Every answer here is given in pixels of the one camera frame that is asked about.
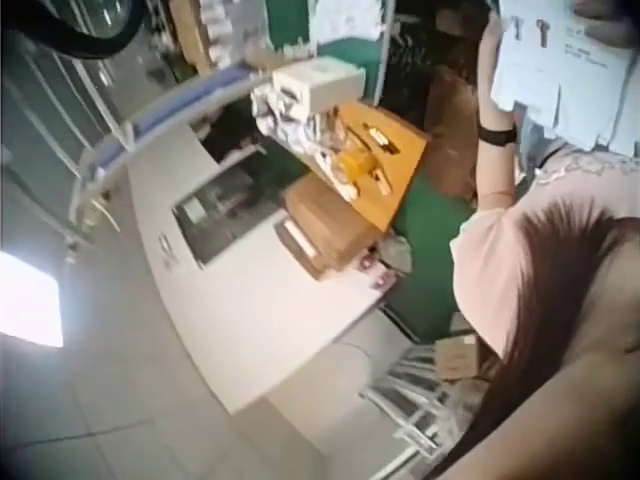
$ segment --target woman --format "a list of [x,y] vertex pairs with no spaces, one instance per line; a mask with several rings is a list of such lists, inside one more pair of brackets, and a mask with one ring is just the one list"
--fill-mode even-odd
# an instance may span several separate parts
[[478,212],[452,252],[460,309],[504,366],[427,478],[640,478],[640,161],[561,146],[516,204],[514,119],[490,98],[501,35],[492,18]]

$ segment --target hand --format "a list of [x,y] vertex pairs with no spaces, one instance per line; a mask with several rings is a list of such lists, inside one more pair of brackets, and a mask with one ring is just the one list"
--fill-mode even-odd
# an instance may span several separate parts
[[585,34],[594,40],[619,48],[638,46],[638,35],[631,20],[617,8],[614,0],[572,0],[573,12],[589,20]]

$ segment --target black cable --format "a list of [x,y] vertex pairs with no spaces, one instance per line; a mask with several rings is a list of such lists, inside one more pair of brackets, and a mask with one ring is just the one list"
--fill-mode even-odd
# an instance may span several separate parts
[[72,28],[39,0],[2,2],[2,23],[7,29],[72,58],[100,60],[123,50],[138,33],[144,18],[144,0],[129,0],[129,12],[119,33],[98,38]]
[[6,452],[7,453],[13,453],[16,450],[24,450],[25,448],[33,447],[33,446],[36,446],[36,445],[45,445],[45,444],[49,444],[49,443],[68,442],[70,440],[82,440],[83,438],[99,437],[99,436],[102,436],[102,435],[108,435],[109,433],[120,432],[122,430],[130,430],[132,428],[140,427],[142,425],[147,425],[147,424],[149,424],[151,422],[153,422],[153,419],[151,417],[149,417],[149,418],[144,418],[142,420],[138,420],[136,422],[127,423],[126,425],[119,425],[117,427],[108,428],[106,430],[97,430],[95,432],[80,433],[78,435],[66,435],[66,436],[63,436],[63,437],[54,437],[54,438],[45,438],[43,440],[34,440],[33,442],[20,443],[20,444],[17,444],[17,445],[11,445],[9,447],[6,447]]

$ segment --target white desk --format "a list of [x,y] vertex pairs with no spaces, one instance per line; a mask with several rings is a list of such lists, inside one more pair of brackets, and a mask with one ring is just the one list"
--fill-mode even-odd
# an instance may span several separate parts
[[[282,210],[200,269],[171,208],[221,167],[184,124],[136,156],[129,177],[149,266],[186,349],[230,413],[277,386],[380,298],[373,279],[355,269],[313,280],[276,237]],[[171,269],[162,235],[177,258]]]

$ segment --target white box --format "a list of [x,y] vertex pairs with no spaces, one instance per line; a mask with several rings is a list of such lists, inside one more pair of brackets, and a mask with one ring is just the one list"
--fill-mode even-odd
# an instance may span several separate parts
[[333,57],[294,63],[272,75],[274,88],[293,100],[289,115],[298,121],[360,99],[365,80],[363,68]]

